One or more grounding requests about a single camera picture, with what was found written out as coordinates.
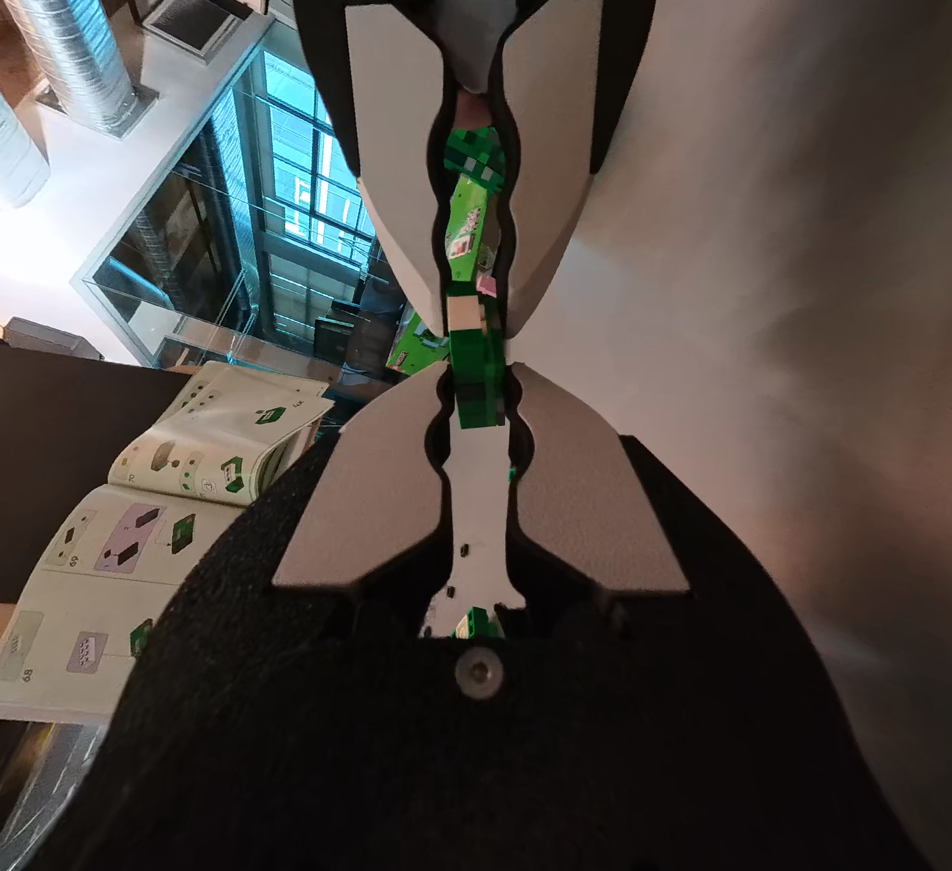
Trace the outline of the building instruction booklet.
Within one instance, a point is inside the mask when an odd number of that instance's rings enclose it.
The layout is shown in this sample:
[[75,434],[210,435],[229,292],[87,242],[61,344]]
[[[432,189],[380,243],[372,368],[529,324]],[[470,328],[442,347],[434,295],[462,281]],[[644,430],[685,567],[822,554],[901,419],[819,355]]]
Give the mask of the building instruction booklet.
[[208,362],[65,518],[2,636],[4,721],[109,721],[188,573],[314,441],[327,381]]

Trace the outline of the tall green blocky brick figure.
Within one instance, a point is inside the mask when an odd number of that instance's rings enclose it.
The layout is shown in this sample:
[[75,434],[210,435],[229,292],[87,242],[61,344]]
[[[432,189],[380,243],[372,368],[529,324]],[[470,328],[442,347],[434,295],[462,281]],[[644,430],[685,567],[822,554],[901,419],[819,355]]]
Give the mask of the tall green blocky brick figure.
[[490,193],[500,193],[506,183],[506,154],[496,128],[490,125],[450,132],[444,168],[469,178]]

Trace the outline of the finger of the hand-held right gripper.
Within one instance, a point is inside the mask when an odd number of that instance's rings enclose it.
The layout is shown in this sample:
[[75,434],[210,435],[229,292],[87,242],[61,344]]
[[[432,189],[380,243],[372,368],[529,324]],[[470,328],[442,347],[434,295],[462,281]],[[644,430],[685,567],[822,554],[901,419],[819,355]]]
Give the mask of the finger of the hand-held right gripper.
[[455,107],[447,46],[390,4],[345,9],[360,192],[391,270],[435,333],[446,333],[434,247],[441,159],[434,132]]
[[507,338],[540,305],[589,198],[601,15],[602,0],[547,0],[498,46],[517,150],[507,158]]

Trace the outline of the scattered small green bricks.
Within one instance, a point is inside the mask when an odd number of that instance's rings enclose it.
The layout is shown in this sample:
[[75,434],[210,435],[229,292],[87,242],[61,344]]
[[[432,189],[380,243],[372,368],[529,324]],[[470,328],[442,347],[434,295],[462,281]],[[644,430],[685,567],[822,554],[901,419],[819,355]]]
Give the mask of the scattered small green bricks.
[[524,600],[506,570],[507,474],[451,478],[453,566],[430,601],[422,639],[504,637],[497,607],[520,608]]

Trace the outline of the black flat panel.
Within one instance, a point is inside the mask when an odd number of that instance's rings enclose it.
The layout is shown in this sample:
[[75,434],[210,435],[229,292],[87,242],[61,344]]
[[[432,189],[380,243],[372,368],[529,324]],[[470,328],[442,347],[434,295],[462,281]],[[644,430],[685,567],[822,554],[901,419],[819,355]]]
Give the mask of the black flat panel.
[[189,373],[2,346],[1,601],[15,603],[73,508]]

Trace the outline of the silver ventilation duct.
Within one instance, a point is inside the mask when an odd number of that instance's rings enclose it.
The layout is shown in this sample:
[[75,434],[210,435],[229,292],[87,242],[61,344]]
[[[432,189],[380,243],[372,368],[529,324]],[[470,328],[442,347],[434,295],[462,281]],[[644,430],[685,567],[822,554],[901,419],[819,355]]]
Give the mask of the silver ventilation duct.
[[158,95],[130,78],[102,1],[4,1],[45,78],[37,105],[125,138]]
[[28,204],[46,185],[49,163],[6,98],[1,96],[1,210]]

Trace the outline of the green building set box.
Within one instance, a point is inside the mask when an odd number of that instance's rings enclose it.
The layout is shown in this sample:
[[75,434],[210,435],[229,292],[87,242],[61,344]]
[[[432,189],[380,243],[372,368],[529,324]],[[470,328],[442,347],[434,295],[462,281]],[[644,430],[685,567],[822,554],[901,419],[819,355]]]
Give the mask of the green building set box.
[[[465,176],[460,176],[450,201],[445,237],[446,259],[456,285],[475,282],[480,273],[494,266],[495,249],[484,238],[484,230],[494,210],[495,196]],[[449,338],[430,330],[408,301],[387,360],[387,368],[402,376],[412,376],[429,366],[449,359]]]

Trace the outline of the small green brick assembly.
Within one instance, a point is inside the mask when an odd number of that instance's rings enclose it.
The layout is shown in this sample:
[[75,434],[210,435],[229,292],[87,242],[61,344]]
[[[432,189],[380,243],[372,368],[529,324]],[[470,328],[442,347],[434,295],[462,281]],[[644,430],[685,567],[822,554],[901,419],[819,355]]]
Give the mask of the small green brick assembly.
[[505,425],[506,357],[496,300],[471,287],[453,290],[446,316],[461,428]]

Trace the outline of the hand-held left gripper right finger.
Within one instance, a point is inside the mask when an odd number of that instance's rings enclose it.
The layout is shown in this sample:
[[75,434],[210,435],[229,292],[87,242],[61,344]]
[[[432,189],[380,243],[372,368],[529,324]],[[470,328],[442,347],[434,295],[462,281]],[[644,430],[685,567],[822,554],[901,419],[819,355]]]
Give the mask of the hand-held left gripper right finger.
[[510,368],[506,571],[527,607],[685,595],[690,584],[615,428],[522,363]]

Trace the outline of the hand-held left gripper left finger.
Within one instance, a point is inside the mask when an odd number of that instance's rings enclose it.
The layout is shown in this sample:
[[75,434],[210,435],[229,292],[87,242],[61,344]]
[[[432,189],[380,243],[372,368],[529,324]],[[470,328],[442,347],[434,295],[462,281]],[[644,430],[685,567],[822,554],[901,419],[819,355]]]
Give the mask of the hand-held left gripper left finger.
[[450,365],[436,363],[362,408],[340,431],[273,576],[288,590],[358,594],[389,584],[431,598],[453,540],[441,431]]

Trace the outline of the person's right hand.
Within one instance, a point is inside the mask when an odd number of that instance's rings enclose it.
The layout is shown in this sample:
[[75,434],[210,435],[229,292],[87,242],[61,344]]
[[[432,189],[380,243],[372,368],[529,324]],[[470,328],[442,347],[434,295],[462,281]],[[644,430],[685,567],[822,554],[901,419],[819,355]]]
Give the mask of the person's right hand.
[[493,115],[485,96],[460,88],[457,92],[453,130],[477,131],[493,126]]

